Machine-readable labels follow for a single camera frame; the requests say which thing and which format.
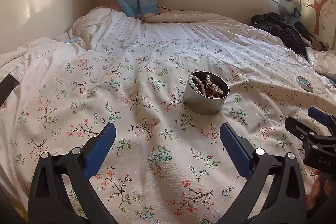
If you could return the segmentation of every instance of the plastic bag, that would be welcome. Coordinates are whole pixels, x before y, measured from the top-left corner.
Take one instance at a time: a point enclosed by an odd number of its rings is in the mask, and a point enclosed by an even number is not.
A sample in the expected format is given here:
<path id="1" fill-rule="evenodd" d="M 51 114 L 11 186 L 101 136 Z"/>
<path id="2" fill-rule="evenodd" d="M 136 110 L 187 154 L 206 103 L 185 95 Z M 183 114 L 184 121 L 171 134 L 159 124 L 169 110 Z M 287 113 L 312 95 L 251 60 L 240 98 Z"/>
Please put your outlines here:
<path id="1" fill-rule="evenodd" d="M 313 70 L 336 81 L 336 55 L 334 50 L 315 51 L 306 48 L 307 59 Z"/>

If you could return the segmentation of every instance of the human hand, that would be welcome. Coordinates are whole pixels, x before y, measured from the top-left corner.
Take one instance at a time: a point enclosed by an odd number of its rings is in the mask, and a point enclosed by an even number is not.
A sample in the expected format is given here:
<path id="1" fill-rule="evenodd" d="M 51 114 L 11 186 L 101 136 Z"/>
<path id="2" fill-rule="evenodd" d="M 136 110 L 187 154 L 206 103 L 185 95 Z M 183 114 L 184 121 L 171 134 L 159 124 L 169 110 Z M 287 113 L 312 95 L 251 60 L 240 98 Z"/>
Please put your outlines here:
<path id="1" fill-rule="evenodd" d="M 307 211 L 311 210 L 312 208 L 315 207 L 317 201 L 318 201 L 318 196 L 320 195 L 322 185 L 321 185 L 321 174 L 322 171 L 320 170 L 314 170 L 314 174 L 318 175 L 317 179 L 315 180 L 313 186 L 311 187 L 311 192 L 308 195 L 307 198 Z M 327 179 L 324 184 L 324 192 L 326 196 L 329 196 L 332 189 L 336 185 L 336 181 Z"/>

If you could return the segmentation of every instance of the jewelry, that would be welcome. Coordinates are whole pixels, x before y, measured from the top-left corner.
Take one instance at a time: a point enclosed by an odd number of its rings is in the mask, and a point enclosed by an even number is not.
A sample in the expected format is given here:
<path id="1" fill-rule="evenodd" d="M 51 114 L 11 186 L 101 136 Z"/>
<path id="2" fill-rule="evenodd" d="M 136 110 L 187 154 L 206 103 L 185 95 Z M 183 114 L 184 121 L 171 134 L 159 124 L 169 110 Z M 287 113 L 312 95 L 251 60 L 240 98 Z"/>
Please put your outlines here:
<path id="1" fill-rule="evenodd" d="M 210 75 L 207 75 L 205 80 L 200 80 L 195 75 L 191 75 L 188 77 L 188 81 L 191 88 L 203 96 L 218 99 L 224 95 L 224 91 L 215 85 Z"/>

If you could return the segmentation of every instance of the floral bedsheet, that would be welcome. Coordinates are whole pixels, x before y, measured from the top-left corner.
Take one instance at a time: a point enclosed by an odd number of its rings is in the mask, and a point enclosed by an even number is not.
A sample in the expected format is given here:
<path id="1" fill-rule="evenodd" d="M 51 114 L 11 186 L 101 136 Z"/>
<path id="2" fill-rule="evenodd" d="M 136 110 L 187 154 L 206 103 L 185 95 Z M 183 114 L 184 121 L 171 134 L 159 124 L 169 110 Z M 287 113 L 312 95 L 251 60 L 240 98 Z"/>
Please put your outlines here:
<path id="1" fill-rule="evenodd" d="M 186 79 L 197 70 L 217 74 L 230 86 L 217 115 L 196 114 L 183 102 Z M 297 75 L 312 83 L 314 93 L 300 88 Z M 314 174 L 303 165 L 304 150 L 284 121 L 293 116 L 324 134 L 307 115 L 311 106 L 336 113 L 335 101 L 311 68 L 284 47 L 256 44 L 243 33 L 228 42 L 145 42 L 119 40 L 109 30 L 93 49 L 50 75 L 18 117 L 8 153 L 27 207 L 41 153 L 68 153 L 112 122 L 116 141 L 90 182 L 119 223 L 214 223 L 246 182 L 219 139 L 222 123 L 270 154 L 293 152 L 309 192 Z M 84 215 L 64 180 L 75 211 Z"/>

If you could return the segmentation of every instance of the bed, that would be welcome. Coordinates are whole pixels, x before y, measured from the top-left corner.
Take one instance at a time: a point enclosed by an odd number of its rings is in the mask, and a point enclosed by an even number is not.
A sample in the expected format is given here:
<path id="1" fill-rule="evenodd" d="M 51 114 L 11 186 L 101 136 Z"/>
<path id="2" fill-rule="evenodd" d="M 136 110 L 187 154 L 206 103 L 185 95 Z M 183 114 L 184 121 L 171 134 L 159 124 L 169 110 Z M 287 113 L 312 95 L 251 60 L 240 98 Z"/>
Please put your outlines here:
<path id="1" fill-rule="evenodd" d="M 0 75 L 20 82 L 0 110 L 0 183 L 7 195 L 27 209 L 39 156 L 68 153 L 112 122 L 116 141 L 90 182 L 119 223 L 215 223 L 246 182 L 219 139 L 224 122 L 270 154 L 293 152 L 308 193 L 315 175 L 284 121 L 292 116 L 326 135 L 307 109 L 336 114 L 335 89 L 279 38 L 199 11 L 143 22 L 98 7 L 56 40 L 0 55 L 0 66 Z M 198 70 L 230 86 L 217 115 L 196 114 L 183 102 L 186 80 Z M 298 75 L 314 93 L 296 83 Z"/>

